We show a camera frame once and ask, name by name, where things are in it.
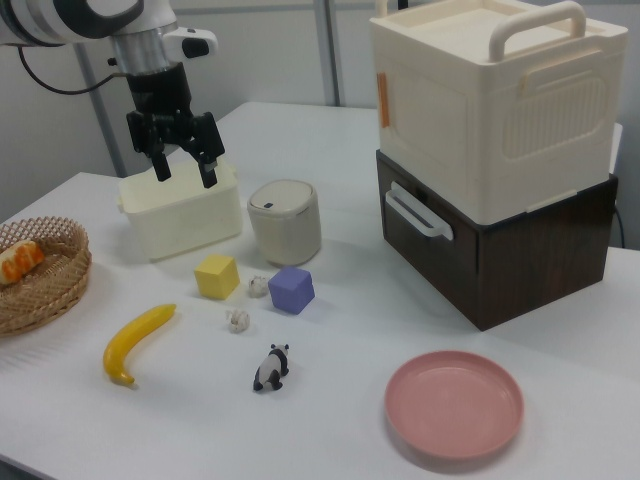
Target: croissant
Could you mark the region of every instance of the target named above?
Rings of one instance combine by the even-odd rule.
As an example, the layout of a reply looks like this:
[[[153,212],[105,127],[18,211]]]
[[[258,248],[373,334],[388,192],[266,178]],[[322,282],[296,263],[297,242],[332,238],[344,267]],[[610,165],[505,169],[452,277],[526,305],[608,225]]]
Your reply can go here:
[[[44,252],[36,242],[22,240],[0,253],[0,285],[17,283],[44,260]]]

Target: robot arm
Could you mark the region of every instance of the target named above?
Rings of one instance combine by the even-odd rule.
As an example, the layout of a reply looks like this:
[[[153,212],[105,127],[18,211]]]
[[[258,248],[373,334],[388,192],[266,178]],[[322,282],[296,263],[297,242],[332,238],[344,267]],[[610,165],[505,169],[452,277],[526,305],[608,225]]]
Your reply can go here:
[[[224,146],[211,113],[191,112],[182,62],[215,53],[216,37],[178,27],[168,0],[93,3],[0,0],[0,45],[54,47],[110,37],[136,107],[127,115],[134,149],[164,181],[171,177],[164,146],[179,145],[198,162],[203,185],[215,185]]]

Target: small white rock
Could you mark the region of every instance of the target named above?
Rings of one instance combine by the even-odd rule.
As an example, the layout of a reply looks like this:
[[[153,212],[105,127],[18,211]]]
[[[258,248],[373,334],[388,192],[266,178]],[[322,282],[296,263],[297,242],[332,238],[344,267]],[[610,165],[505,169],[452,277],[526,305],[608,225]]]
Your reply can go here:
[[[249,296],[260,298],[267,293],[269,293],[269,279],[266,277],[253,277],[249,282]]]
[[[244,332],[251,323],[249,314],[244,310],[227,311],[227,319],[229,319],[229,330],[233,333]]]

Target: round lidded canister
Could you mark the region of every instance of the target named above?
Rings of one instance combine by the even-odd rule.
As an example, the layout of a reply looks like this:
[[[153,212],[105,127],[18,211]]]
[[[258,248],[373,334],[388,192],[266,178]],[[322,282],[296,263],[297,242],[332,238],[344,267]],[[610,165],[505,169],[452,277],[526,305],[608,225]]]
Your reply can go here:
[[[276,180],[256,191],[247,203],[262,256],[276,265],[300,265],[321,245],[318,194],[298,180]]]

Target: wooden box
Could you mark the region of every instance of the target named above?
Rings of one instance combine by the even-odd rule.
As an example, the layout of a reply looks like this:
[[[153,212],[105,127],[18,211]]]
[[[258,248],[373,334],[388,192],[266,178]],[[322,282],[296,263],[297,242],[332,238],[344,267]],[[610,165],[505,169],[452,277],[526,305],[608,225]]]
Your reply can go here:
[[[480,330],[602,280],[616,177],[533,212],[478,225],[379,150],[376,157],[386,241]],[[392,184],[446,222],[452,239],[425,236],[392,208]]]

